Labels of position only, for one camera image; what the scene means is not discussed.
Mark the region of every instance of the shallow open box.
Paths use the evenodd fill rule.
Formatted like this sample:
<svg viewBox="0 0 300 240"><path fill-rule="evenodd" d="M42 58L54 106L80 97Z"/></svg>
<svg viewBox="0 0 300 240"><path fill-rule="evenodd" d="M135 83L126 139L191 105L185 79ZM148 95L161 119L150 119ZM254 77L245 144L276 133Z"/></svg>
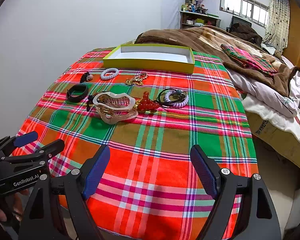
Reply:
<svg viewBox="0 0 300 240"><path fill-rule="evenodd" d="M127 44L103 58L105 68L154 69L192 74L191 48L164 44Z"/></svg>

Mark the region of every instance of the yellow box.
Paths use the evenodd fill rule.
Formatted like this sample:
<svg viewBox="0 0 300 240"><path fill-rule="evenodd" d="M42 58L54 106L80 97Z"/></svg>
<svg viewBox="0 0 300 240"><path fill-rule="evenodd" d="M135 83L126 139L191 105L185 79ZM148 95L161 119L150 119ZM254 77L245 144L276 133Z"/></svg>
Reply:
<svg viewBox="0 0 300 240"><path fill-rule="evenodd" d="M193 74L191 48L165 44L124 44L103 58L105 68L153 69Z"/></svg>

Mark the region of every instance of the black wristband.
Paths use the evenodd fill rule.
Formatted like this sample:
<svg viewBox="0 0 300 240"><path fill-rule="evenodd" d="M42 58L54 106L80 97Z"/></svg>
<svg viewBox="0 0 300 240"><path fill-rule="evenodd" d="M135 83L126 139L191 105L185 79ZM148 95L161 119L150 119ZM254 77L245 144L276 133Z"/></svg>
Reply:
<svg viewBox="0 0 300 240"><path fill-rule="evenodd" d="M76 97L73 97L72 94L75 91L81 92L82 94L78 95ZM81 85L81 84L74 85L72 88L70 88L67 91L67 100L72 103L79 103L88 95L88 92L89 92L89 88L87 85Z"/></svg>

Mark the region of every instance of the bed sheet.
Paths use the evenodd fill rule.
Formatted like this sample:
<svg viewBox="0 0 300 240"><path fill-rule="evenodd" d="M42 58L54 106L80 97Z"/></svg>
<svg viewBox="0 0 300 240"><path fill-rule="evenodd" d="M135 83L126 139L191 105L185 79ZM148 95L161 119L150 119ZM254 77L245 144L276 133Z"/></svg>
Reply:
<svg viewBox="0 0 300 240"><path fill-rule="evenodd" d="M95 49L72 64L54 82L25 120L18 135L37 131L39 138L16 150L31 154L58 138L65 149L50 160L53 176L80 168L101 144L111 150L109 164L96 193L88 200L96 224L107 231L139 239L195 239L214 200L208 196L190 162L189 150L199 144L220 167L234 174L258 172L250 128L240 101L221 60L194 52L192 75L149 71L143 86L126 86L138 70L122 69L110 81L100 80L102 59L113 48ZM182 109L159 108L116 125L104 123L86 111L86 101L70 103L66 92L86 71L93 80L89 94L101 91L155 99L165 88L189 94ZM64 198L61 203L66 206ZM233 232L240 205L236 196L224 238Z"/></svg>

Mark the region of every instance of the patterned curtain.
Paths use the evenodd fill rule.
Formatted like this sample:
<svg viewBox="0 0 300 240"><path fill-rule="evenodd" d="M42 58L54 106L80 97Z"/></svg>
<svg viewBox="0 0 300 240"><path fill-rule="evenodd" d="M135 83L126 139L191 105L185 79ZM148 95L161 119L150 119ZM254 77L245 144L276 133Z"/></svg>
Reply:
<svg viewBox="0 0 300 240"><path fill-rule="evenodd" d="M288 46L290 22L289 0L270 0L269 19L263 43L274 46L280 54Z"/></svg>

